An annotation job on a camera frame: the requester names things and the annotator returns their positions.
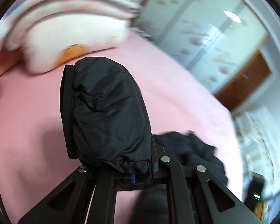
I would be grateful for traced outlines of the black puffer jacket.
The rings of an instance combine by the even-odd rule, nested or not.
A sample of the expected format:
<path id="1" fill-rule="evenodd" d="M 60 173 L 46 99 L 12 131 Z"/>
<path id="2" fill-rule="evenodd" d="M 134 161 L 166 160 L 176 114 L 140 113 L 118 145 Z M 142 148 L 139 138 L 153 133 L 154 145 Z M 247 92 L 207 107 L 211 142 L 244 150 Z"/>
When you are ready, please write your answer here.
<path id="1" fill-rule="evenodd" d="M 140 177 L 149 170 L 154 142 L 180 164 L 203 165 L 224 185 L 228 183 L 215 148 L 193 133 L 152 135 L 137 82 L 109 58 L 88 57 L 64 67 L 60 114 L 69 158 L 96 170 L 107 164 Z"/>

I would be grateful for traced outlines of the pink bed sheet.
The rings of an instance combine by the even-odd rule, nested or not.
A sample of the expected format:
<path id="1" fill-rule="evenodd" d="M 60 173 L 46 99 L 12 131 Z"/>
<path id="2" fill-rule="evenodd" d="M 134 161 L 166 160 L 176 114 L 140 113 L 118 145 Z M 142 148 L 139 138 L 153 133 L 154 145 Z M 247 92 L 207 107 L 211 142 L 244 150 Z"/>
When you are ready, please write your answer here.
<path id="1" fill-rule="evenodd" d="M 136 80 L 154 134 L 192 131 L 216 147 L 229 190 L 241 198 L 243 168 L 230 112 L 152 43 L 130 32 L 116 49 L 97 52 Z M 60 117 L 63 67 L 30 75 L 22 63 L 0 76 L 0 192 L 17 223 L 78 166 L 69 159 Z"/>

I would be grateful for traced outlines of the white lace covered furniture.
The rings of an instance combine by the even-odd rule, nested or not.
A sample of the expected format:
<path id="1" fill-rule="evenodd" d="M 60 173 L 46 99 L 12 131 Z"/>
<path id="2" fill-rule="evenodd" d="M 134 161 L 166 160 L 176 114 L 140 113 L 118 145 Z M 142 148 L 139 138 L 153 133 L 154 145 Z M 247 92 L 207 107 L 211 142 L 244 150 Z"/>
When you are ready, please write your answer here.
<path id="1" fill-rule="evenodd" d="M 252 175 L 265 179 L 263 199 L 280 193 L 280 129 L 264 106 L 244 111 L 234 118 L 238 145 L 243 161 L 243 195 Z"/>

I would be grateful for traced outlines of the brown wooden door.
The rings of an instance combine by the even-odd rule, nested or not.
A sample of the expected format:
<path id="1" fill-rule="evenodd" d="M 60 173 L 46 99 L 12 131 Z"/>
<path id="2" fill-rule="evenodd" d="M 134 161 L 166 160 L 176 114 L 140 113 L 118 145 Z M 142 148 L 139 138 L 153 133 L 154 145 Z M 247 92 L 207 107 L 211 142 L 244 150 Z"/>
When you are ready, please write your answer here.
<path id="1" fill-rule="evenodd" d="M 270 74 L 264 57 L 257 51 L 214 96 L 229 111 L 233 111 L 261 86 Z"/>

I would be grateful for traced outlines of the floral sliding wardrobe doors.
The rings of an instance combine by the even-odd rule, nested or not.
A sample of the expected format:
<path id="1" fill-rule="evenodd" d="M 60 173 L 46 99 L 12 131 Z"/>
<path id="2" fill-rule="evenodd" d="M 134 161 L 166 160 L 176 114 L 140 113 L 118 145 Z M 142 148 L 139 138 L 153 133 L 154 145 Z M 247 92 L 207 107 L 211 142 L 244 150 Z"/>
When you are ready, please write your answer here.
<path id="1" fill-rule="evenodd" d="M 243 0 L 146 0 L 134 25 L 212 93 L 269 37 Z"/>

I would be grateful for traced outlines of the pink cartoon pillow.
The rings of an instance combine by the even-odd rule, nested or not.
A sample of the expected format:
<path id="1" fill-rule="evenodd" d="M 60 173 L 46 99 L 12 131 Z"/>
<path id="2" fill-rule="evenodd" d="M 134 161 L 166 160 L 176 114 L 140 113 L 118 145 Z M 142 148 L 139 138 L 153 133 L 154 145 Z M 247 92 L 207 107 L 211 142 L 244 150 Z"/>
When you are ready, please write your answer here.
<path id="1" fill-rule="evenodd" d="M 94 14 L 60 14 L 36 22 L 18 22 L 5 46 L 23 52 L 27 71 L 42 74 L 82 55 L 118 47 L 129 20 Z"/>

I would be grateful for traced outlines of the folded striped pink quilt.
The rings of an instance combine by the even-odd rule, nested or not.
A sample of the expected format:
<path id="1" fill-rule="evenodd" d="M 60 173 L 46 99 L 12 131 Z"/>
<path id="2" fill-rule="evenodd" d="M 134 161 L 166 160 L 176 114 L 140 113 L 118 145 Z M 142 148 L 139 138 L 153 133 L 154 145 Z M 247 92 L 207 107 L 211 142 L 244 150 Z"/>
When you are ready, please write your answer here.
<path id="1" fill-rule="evenodd" d="M 0 20 L 0 45 L 16 50 L 32 25 L 59 13 L 86 13 L 129 20 L 141 11 L 141 0 L 15 0 Z"/>

